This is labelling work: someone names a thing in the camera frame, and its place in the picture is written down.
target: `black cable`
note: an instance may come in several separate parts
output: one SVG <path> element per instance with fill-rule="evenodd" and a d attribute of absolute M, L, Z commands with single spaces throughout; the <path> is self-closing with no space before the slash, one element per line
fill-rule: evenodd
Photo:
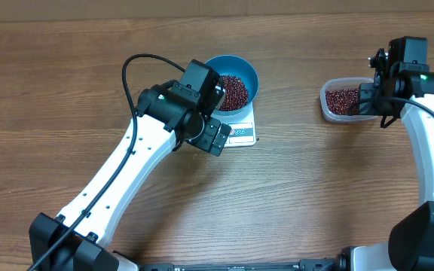
<path fill-rule="evenodd" d="M 168 82 L 165 82 L 165 83 L 161 84 L 161 86 L 162 86 L 164 89 L 168 90 L 168 89 L 171 88 L 175 83 L 178 83 L 178 81 L 175 80 L 175 79 L 172 79 L 172 80 L 170 80 L 170 81 L 168 81 Z"/>
<path fill-rule="evenodd" d="M 50 254 L 53 253 L 65 241 L 65 239 L 68 238 L 68 236 L 70 236 L 73 233 L 73 230 L 80 224 L 80 222 L 84 219 L 84 217 L 86 217 L 90 213 L 90 210 L 95 206 L 96 202 L 98 202 L 98 200 L 103 196 L 103 194 L 110 187 L 110 185 L 112 185 L 113 181 L 117 178 L 118 174 L 123 169 L 123 167 L 125 166 L 125 163 L 128 161 L 128 158 L 132 154 L 133 148 L 135 147 L 135 141 L 136 141 L 137 120 L 136 120 L 135 106 L 133 105 L 132 96 L 130 94 L 130 90 L 128 89 L 128 84 L 127 84 L 127 66 L 128 66 L 128 64 L 130 64 L 130 62 L 132 60 L 137 59 L 137 58 L 141 58 L 141 57 L 149 57 L 149 58 L 153 58 L 153 59 L 162 60 L 162 61 L 167 62 L 170 65 L 176 67 L 180 71 L 185 72 L 184 68 L 175 64 L 174 62 L 172 62 L 172 61 L 170 61 L 170 60 L 168 60 L 162 56 L 152 55 L 152 54 L 148 54 L 148 53 L 136 54 L 134 56 L 129 57 L 125 61 L 124 66 L 121 69 L 121 80 L 122 80 L 123 85 L 124 85 L 125 95 L 127 96 L 127 101 L 128 101 L 128 105 L 130 106 L 130 111 L 132 113 L 132 120 L 133 120 L 133 134 L 132 134 L 132 139 L 130 141 L 130 146 L 128 147 L 127 152 L 126 152 L 123 160 L 120 162 L 120 165 L 118 165 L 118 168 L 115 170 L 115 172 L 113 172 L 113 175 L 106 182 L 106 184 L 102 187 L 102 189 L 98 192 L 98 194 L 91 200 L 90 204 L 88 204 L 86 209 L 81 211 L 80 216 L 75 220 L 75 222 L 73 222 L 73 224 L 66 230 L 66 232 L 54 244 L 52 244 L 52 246 L 33 265 L 31 265 L 27 271 L 33 271 L 36 268 L 38 268 L 38 266 L 41 265 L 43 260 L 46 259 L 48 256 L 50 256 Z"/>
<path fill-rule="evenodd" d="M 386 118 L 387 116 L 383 116 L 383 118 L 381 119 L 380 127 L 383 129 L 388 128 L 391 124 L 393 124 L 396 120 L 398 120 L 397 117 L 393 117 L 390 121 L 386 122 Z"/>
<path fill-rule="evenodd" d="M 390 67 L 390 78 L 395 76 L 395 70 L 396 68 L 401 64 L 400 61 L 396 61 L 395 63 L 393 63 Z"/>
<path fill-rule="evenodd" d="M 355 102 L 353 103 L 348 109 L 347 109 L 347 114 L 349 115 L 351 113 L 351 111 L 353 110 L 353 108 L 355 108 L 356 106 L 359 106 L 363 103 L 366 102 L 403 102 L 403 103 L 407 103 L 410 105 L 414 105 L 422 110 L 424 110 L 426 113 L 430 114 L 433 118 L 434 118 L 434 112 L 427 108 L 426 106 L 420 104 L 419 102 L 415 102 L 415 101 L 411 101 L 408 99 L 403 99 L 403 98 L 398 98 L 398 97 L 379 97 L 379 98 L 371 98 L 371 99 L 362 99 L 359 102 Z"/>

